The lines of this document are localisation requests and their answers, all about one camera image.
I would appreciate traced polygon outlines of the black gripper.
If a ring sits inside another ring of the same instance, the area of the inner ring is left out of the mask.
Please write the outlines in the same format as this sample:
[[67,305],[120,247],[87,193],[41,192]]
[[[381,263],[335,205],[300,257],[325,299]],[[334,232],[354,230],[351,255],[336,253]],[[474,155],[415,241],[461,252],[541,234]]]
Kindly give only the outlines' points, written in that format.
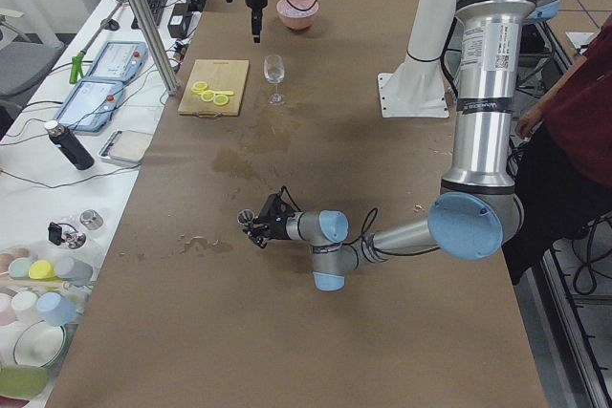
[[265,5],[250,5],[251,9],[251,33],[254,43],[261,42],[263,12]]
[[270,240],[289,240],[287,219],[281,216],[255,218],[254,225],[246,225],[243,232],[260,248],[265,248]]

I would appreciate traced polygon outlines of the person's hand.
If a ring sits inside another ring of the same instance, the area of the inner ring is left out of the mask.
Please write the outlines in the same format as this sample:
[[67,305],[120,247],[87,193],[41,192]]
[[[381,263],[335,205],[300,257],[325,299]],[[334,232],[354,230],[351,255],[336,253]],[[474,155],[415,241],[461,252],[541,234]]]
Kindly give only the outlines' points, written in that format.
[[538,107],[533,107],[520,117],[515,126],[515,134],[520,139],[529,139],[542,119],[543,111]]

